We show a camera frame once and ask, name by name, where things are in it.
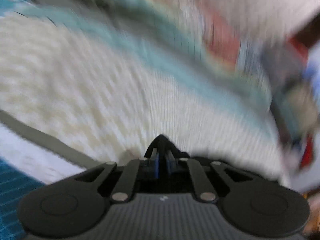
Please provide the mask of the striped patterned bed comforter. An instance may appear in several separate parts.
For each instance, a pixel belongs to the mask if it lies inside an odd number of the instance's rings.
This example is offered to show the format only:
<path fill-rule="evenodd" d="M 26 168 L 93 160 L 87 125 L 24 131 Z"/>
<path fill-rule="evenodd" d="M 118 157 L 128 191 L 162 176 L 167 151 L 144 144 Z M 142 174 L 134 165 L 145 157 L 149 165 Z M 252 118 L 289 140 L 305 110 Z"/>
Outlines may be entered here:
<path fill-rule="evenodd" d="M 301 239 L 271 89 L 152 0 L 33 0 L 1 18 L 1 239 Z M 190 156 L 144 157 L 160 134 Z"/>

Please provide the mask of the black pants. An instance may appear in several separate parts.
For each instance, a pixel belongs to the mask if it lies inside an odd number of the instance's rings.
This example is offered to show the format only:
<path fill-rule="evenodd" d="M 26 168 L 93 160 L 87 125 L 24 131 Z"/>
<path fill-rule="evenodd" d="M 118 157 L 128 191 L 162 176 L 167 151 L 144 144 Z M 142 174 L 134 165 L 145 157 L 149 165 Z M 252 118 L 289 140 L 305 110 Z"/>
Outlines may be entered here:
<path fill-rule="evenodd" d="M 217 156 L 214 156 L 214 158 L 210 158 L 210 156 L 204 156 L 204 155 L 195 155 L 190 156 L 187 152 L 180 151 L 165 135 L 160 134 L 157 136 L 152 143 L 149 145 L 144 157 L 150 158 L 152 155 L 153 149 L 156 149 L 157 154 L 159 156 L 163 155 L 165 156 L 165 159 L 168 160 L 169 154 L 173 156 L 174 159 L 180 159 L 180 158 L 187 158 L 187 159 L 195 159 L 200 162 L 203 166 L 208 166 L 212 162 L 220 162 L 222 164 L 229 165 L 233 168 L 236 168 L 238 170 L 242 170 L 244 172 L 248 172 L 250 174 L 259 176 L 261 178 L 267 179 L 269 181 L 276 181 L 278 182 L 278 178 L 271 179 L 271 177 L 267 177 L 263 175 L 260 171 L 258 171 L 253 166 L 244 166 L 244 165 L 235 165 L 234 163 L 231 163 L 226 158 L 217 158 Z"/>

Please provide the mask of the red floral patchwork quilt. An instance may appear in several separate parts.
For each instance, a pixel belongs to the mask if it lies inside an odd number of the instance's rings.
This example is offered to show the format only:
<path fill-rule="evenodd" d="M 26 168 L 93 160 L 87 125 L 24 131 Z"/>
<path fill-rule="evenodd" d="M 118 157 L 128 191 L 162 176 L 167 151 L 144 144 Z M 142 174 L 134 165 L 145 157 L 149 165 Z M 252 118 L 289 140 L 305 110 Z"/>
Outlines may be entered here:
<path fill-rule="evenodd" d="M 235 72 L 243 67 L 240 46 L 244 39 L 231 27 L 216 9 L 213 0 L 152 0 L 164 7 L 184 31 L 196 37 L 213 60 L 222 63 L 222 69 Z"/>

